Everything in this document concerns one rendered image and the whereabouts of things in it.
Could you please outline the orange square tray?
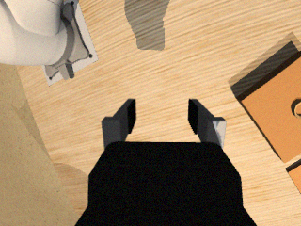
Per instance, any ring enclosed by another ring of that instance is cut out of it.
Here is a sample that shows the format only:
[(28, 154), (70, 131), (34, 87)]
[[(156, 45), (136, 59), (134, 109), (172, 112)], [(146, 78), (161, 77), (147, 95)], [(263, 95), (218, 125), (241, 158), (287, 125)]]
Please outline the orange square tray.
[(301, 161), (289, 169), (286, 169), (286, 171), (301, 194)]

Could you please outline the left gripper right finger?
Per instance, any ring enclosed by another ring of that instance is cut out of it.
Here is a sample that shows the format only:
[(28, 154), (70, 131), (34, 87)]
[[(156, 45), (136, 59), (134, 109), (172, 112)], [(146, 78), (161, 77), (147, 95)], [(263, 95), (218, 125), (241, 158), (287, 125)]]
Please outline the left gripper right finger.
[(188, 122), (200, 142), (213, 142), (224, 148), (227, 121), (215, 117), (198, 99), (188, 101)]

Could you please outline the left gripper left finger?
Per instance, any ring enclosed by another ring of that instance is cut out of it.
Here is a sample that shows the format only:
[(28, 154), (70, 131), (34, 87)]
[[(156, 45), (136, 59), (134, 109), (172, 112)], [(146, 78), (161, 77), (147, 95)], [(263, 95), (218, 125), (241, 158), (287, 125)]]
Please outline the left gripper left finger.
[(135, 99), (127, 99), (113, 117), (102, 119), (103, 146), (116, 141), (125, 141), (131, 134), (136, 122)]

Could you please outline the orange square block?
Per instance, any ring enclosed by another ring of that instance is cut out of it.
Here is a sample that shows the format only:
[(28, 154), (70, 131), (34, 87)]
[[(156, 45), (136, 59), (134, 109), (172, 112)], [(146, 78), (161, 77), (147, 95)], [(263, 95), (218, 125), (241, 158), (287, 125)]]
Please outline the orange square block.
[(236, 99), (284, 164), (301, 154), (301, 51)]

